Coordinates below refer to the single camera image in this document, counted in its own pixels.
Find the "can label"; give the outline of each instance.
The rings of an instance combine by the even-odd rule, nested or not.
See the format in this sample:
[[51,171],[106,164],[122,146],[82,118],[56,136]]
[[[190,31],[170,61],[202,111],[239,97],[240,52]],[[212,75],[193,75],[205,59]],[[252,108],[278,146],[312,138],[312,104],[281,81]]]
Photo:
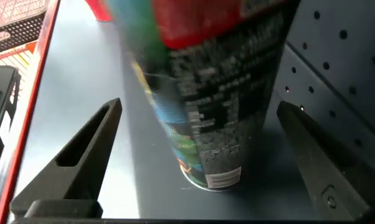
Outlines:
[[298,1],[138,2],[122,8],[125,15],[141,8],[122,18],[133,67],[181,169],[207,189],[238,183]]

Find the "can base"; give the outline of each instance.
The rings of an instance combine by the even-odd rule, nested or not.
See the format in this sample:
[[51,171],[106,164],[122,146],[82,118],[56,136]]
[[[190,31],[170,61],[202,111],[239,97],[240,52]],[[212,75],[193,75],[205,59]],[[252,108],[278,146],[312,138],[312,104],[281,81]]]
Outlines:
[[197,188],[200,188],[202,190],[206,190],[206,191],[210,191],[210,192],[225,192],[225,191],[228,191],[230,190],[234,185],[231,185],[229,187],[227,187],[226,189],[225,188],[221,188],[221,189],[208,189],[206,187],[203,187],[203,186],[200,186],[198,184],[196,184],[195,182],[193,182],[191,179],[189,179],[188,175],[183,171],[183,168],[182,166],[179,166],[181,168],[181,172],[183,173],[183,176],[185,176],[185,178],[191,183],[193,184],[194,186],[196,186]]

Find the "white barcode label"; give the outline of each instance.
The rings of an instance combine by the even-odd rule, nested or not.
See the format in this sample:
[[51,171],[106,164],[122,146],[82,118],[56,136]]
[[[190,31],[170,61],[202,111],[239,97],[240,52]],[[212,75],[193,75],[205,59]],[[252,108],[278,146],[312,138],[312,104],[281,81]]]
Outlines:
[[240,16],[245,18],[283,0],[242,0],[240,5]]
[[223,174],[206,174],[206,180],[209,188],[227,187],[238,183],[242,167],[234,169]]

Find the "red frame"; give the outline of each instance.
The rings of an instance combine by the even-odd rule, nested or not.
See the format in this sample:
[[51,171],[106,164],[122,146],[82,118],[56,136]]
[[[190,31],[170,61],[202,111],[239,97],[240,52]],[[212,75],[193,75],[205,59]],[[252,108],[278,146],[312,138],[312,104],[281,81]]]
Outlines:
[[37,96],[38,96],[38,90],[39,90],[39,84],[40,84],[40,80],[42,76],[42,71],[44,70],[46,55],[49,49],[50,40],[52,38],[57,11],[59,10],[59,4],[60,4],[60,0],[51,0],[48,5],[44,23],[42,25],[42,30],[39,35],[37,47],[34,52],[34,61],[32,62],[30,66],[31,70],[36,71],[36,77],[34,80],[34,84],[32,86],[31,97],[28,102],[26,116],[22,124],[20,137],[17,142],[16,149],[11,158],[11,162],[9,165],[9,170],[7,173],[3,192],[0,198],[0,224],[3,224],[6,222],[7,216],[9,214],[9,204],[13,198],[14,188],[16,186],[16,180],[19,174],[22,154],[24,151],[24,147],[26,145],[27,137],[28,137],[32,114],[34,112],[35,103],[36,103]]

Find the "gray surface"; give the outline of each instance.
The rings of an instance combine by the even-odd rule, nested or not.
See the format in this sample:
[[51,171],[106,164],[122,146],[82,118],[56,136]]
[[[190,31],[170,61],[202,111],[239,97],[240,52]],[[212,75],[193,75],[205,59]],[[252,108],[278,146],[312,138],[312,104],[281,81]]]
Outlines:
[[190,184],[128,63],[115,26],[80,0],[60,3],[16,194],[107,100],[123,114],[99,196],[105,218],[317,219],[275,114],[274,95],[252,174],[235,190]]

